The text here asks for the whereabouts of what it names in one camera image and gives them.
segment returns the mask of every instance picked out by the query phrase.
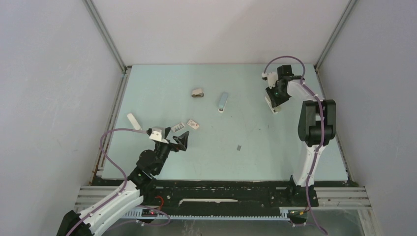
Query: gray wall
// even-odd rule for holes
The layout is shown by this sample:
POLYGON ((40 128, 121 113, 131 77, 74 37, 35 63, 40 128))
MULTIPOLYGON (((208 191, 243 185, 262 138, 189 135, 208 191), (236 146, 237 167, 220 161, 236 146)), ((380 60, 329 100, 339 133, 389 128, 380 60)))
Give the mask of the gray wall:
POLYGON ((417 2, 362 0, 320 70, 351 170, 385 235, 415 235, 417 2))
POLYGON ((82 1, 1 1, 0 235, 57 233, 120 76, 82 1))

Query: wall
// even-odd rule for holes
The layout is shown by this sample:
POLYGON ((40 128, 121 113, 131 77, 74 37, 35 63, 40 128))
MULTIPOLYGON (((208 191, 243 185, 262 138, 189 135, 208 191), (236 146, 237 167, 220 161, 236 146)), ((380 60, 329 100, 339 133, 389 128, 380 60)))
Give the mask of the wall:
POLYGON ((387 236, 415 235, 417 4, 359 1, 320 75, 346 159, 387 236))
POLYGON ((315 63, 349 0, 95 0, 127 65, 315 63), (282 59, 280 63, 291 62, 282 59))
POLYGON ((80 0, 0 3, 0 235, 56 235, 121 71, 80 0))

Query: light blue tabletop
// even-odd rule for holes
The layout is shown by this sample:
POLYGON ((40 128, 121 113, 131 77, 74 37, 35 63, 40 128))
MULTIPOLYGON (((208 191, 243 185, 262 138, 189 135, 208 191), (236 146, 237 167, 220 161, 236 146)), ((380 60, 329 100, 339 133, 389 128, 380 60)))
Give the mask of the light blue tabletop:
MULTIPOLYGON (((126 115, 139 124, 172 127, 183 122, 189 130, 188 150, 171 152, 158 179, 289 180, 298 165, 301 141, 297 126, 300 100, 291 98, 273 114, 265 102, 263 64, 134 65, 123 97, 116 128, 132 128, 126 115), (203 98, 191 91, 202 88, 203 98), (224 113, 218 112, 222 93, 229 94, 224 113), (196 121, 194 130, 186 123, 196 121)), ((268 71, 276 71, 273 64, 268 71)), ((312 65, 306 65, 306 83, 317 94, 320 86, 312 65)), ((300 75, 300 65, 293 65, 300 75)), ((172 132, 168 139, 172 142, 172 132)), ((147 135, 119 131, 113 134, 109 156, 129 174, 140 153, 154 148, 147 135)), ((106 162, 103 178, 122 178, 106 162)), ((337 141, 324 150, 315 180, 347 180, 337 141)))

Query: red wire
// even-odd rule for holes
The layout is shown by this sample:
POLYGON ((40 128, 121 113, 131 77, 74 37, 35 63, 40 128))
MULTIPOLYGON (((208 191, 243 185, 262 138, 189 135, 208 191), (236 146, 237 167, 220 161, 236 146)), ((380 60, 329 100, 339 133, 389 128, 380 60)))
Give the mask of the red wire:
POLYGON ((164 199, 161 196, 156 196, 155 198, 160 198, 161 199, 161 205, 159 206, 159 210, 162 209, 162 206, 164 205, 164 199))

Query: light blue object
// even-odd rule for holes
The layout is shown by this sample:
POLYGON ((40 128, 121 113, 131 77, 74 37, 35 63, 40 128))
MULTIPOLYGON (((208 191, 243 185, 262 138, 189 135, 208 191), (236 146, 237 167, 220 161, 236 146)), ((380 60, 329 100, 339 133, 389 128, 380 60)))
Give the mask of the light blue object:
MULTIPOLYGON (((279 65, 270 66, 274 71, 279 65)), ((261 79, 263 64, 134 65, 124 93, 115 128, 131 128, 128 113, 142 128, 172 127, 192 119, 177 133, 190 131, 188 150, 171 152, 158 179, 185 180, 289 180, 298 165, 301 141, 298 120, 302 102, 291 98, 273 114, 264 97, 268 84, 261 79), (204 89, 203 98, 190 91, 204 89), (227 112, 219 113, 219 95, 230 96, 227 112)), ((305 81, 321 94, 312 65, 306 65, 305 81)), ((300 75, 300 65, 293 65, 300 75)), ((147 135, 127 131, 113 134, 109 156, 129 174, 143 150, 154 149, 147 135)), ((123 176, 106 162, 103 178, 123 176)), ((323 151, 314 180, 347 180, 336 139, 323 151)))
POLYGON ((226 92, 224 92, 222 94, 222 97, 221 97, 220 102, 219 102, 219 112, 220 113, 223 113, 223 111, 224 111, 224 108, 225 108, 226 102, 227 102, 227 96, 228 96, 228 94, 226 92))

